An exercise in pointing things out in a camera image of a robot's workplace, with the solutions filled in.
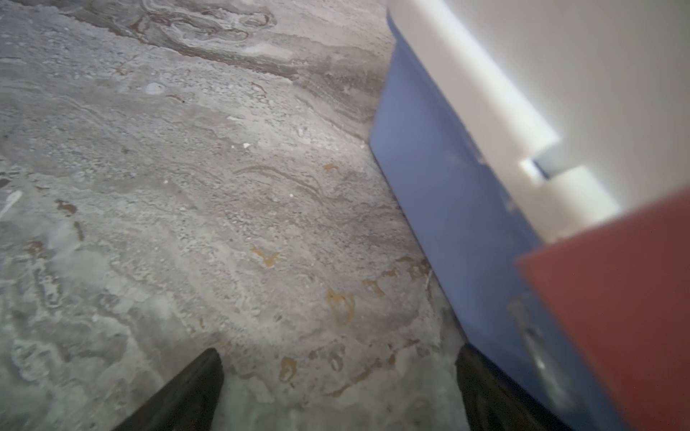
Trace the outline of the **white toolbox lid pink handle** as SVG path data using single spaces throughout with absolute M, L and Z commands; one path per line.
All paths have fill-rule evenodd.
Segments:
M 387 9 L 541 245 L 517 269 L 625 422 L 689 427 L 689 5 Z

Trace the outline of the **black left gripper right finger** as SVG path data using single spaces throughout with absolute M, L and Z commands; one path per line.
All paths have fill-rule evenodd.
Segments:
M 570 428 L 470 344 L 459 351 L 456 379 L 472 431 Z

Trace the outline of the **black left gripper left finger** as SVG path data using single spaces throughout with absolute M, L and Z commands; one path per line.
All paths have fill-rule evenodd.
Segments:
M 219 352 L 208 348 L 114 430 L 209 430 L 224 380 Z

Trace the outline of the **blue toolbox base tray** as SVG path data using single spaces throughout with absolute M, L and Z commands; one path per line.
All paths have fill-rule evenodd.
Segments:
M 541 241 L 398 29 L 369 143 L 465 344 L 568 430 L 623 430 L 602 384 L 517 268 Z

